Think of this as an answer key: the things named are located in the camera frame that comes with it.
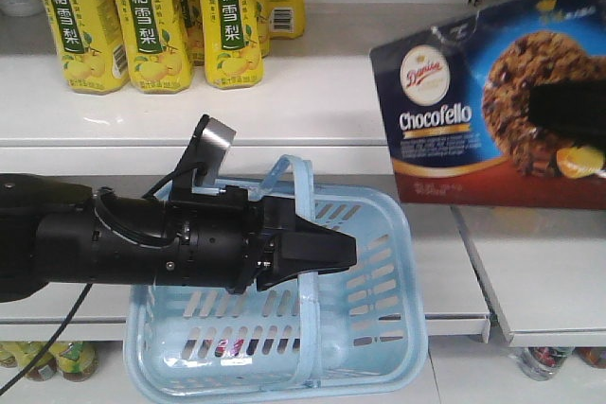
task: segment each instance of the chocolate chip cookie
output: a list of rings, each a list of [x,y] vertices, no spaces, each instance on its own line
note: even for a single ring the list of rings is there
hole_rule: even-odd
[[[604,78],[606,59],[592,58],[569,36],[551,31],[527,34],[511,44],[490,70],[482,100],[489,133],[523,174],[558,175],[556,152],[571,147],[575,139],[528,120],[530,89],[566,80]]]

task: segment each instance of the light blue basket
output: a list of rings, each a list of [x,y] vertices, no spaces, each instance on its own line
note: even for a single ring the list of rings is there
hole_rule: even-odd
[[[280,181],[289,167],[294,181]],[[310,162],[293,156],[263,181],[216,186],[229,184],[251,200],[294,198],[299,216],[356,237],[358,264],[243,295],[133,287],[124,357],[135,386],[158,403],[232,404],[408,384],[426,360],[427,333],[400,206],[371,188],[314,185]]]

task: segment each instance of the white shelf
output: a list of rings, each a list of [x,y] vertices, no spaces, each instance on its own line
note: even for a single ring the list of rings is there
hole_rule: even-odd
[[[59,376],[46,382],[22,380],[6,394],[20,404],[149,404],[127,376],[120,343],[98,348],[99,369],[81,383]],[[397,392],[378,395],[341,396],[282,401],[282,404],[602,404],[606,393],[604,370],[591,368],[577,355],[571,356],[548,382],[537,382],[518,368],[512,349],[498,332],[489,343],[467,337],[436,337],[429,343],[430,359],[410,385]],[[0,368],[0,384],[15,374]]]
[[[606,345],[606,213],[460,207],[510,345]]]
[[[573,354],[549,381],[528,378],[498,330],[488,344],[465,337],[430,340],[441,404],[602,404],[606,371]]]
[[[466,8],[311,4],[305,36],[273,42],[258,86],[221,91],[198,68],[176,96],[131,86],[107,96],[72,93],[45,17],[0,17],[0,84],[9,103],[0,116],[0,171],[165,174],[210,114],[238,132],[226,173],[264,173],[289,152],[312,159],[317,173],[390,174],[368,52]]]
[[[149,404],[131,383],[122,360],[121,343],[103,343],[99,350],[99,369],[84,382],[69,382],[59,375],[46,382],[21,380],[6,394],[7,399],[20,404]],[[9,380],[15,370],[0,368],[0,385]],[[393,393],[356,395],[347,397],[323,397],[281,401],[289,404],[383,404],[389,402],[419,402],[439,404],[436,382],[430,361],[425,362],[415,380],[407,387]],[[277,401],[266,401],[278,404]]]

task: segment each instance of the cookie box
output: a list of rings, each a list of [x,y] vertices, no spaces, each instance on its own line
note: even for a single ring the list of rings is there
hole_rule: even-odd
[[[605,208],[605,23],[606,0],[504,0],[373,49],[401,200]]]

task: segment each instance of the cable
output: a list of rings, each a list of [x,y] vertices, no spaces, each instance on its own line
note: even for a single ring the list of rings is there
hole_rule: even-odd
[[[190,165],[186,165],[184,167],[180,167],[178,169],[173,170],[170,174],[165,175],[164,177],[162,177],[162,179],[160,179],[158,182],[156,182],[156,184],[154,186],[152,186],[148,190],[148,192],[142,196],[142,198],[143,199],[153,198],[153,195],[155,193],[157,193],[160,190],[160,188],[162,188],[162,186],[164,186],[168,182],[173,181],[177,177],[182,176],[186,172],[190,172],[191,170],[194,170],[194,169],[198,170],[199,172],[202,172],[203,175],[206,175],[206,173],[208,172],[208,164],[204,161],[196,161],[194,163],[191,163]]]
[[[46,342],[46,344],[43,346],[43,348],[40,350],[40,352],[38,352],[38,354],[36,354],[36,356],[33,359],[31,359],[31,361],[26,365],[26,367],[23,368],[21,371],[19,371],[19,373],[17,373],[11,380],[9,380],[0,389],[0,396],[2,396],[4,393],[6,393],[15,383],[17,383],[20,379],[22,379],[36,365],[36,363],[38,361],[40,361],[40,359],[46,354],[46,352],[48,352],[48,349],[50,348],[50,346],[53,345],[53,343],[65,331],[65,329],[67,328],[69,323],[72,322],[72,319],[74,318],[74,315],[76,314],[76,311],[78,311],[78,309],[82,305],[82,302],[86,298],[86,295],[88,295],[88,292],[90,291],[90,289],[92,287],[93,287],[93,285],[91,283],[84,286],[84,289],[82,289],[82,292],[80,293],[80,296],[78,297],[78,300],[76,300],[76,303],[74,303],[74,306],[72,306],[71,310],[67,313],[67,316],[65,316],[65,319],[63,319],[63,322],[61,323],[61,325],[59,325],[59,328],[57,328],[57,331],[55,331],[53,336],[50,337],[50,339]]]

